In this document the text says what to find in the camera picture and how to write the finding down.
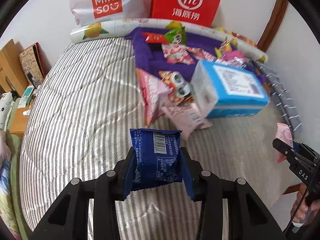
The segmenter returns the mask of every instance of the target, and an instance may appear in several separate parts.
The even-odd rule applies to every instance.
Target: barcode
[[[260,94],[260,91],[259,89],[257,88],[257,86],[255,84],[250,84],[252,90],[253,90],[253,93],[255,93],[256,95],[259,95]]]
[[[153,133],[153,145],[155,153],[167,154],[163,133]]]

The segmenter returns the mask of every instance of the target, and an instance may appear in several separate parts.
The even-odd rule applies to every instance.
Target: wooden headboard
[[[29,83],[22,71],[19,54],[13,40],[0,50],[0,86],[5,92],[16,90],[22,96]]]

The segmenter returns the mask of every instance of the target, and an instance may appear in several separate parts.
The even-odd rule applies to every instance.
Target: gray cloth
[[[257,60],[253,61],[253,65],[268,79],[269,86],[273,91],[270,94],[271,100],[277,106],[281,116],[289,126],[292,137],[297,137],[302,131],[302,123],[291,94],[285,88],[285,85],[280,81],[278,74],[273,69]]]
[[[32,230],[72,178],[95,179],[112,169],[128,153],[129,128],[144,127],[134,57],[132,42],[123,38],[70,44],[47,75],[20,157],[21,206]],[[194,131],[181,146],[220,178],[245,178],[270,207],[294,178],[287,162],[275,161],[272,140],[281,121],[276,107],[269,104],[255,116],[211,121],[212,127]],[[151,128],[176,129],[165,116]],[[93,205],[91,200],[91,240]],[[226,202],[224,208],[227,239]],[[195,239],[200,209],[183,183],[131,192],[124,202],[116,202],[121,239]]]

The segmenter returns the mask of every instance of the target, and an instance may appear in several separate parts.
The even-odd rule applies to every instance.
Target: miniso bag
[[[143,0],[69,0],[69,6],[79,26],[147,17]]]

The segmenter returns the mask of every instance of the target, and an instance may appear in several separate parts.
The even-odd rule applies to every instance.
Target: white label
[[[167,154],[163,133],[153,133],[153,146],[155,153]]]
[[[264,98],[251,74],[236,69],[213,66],[228,95]]]

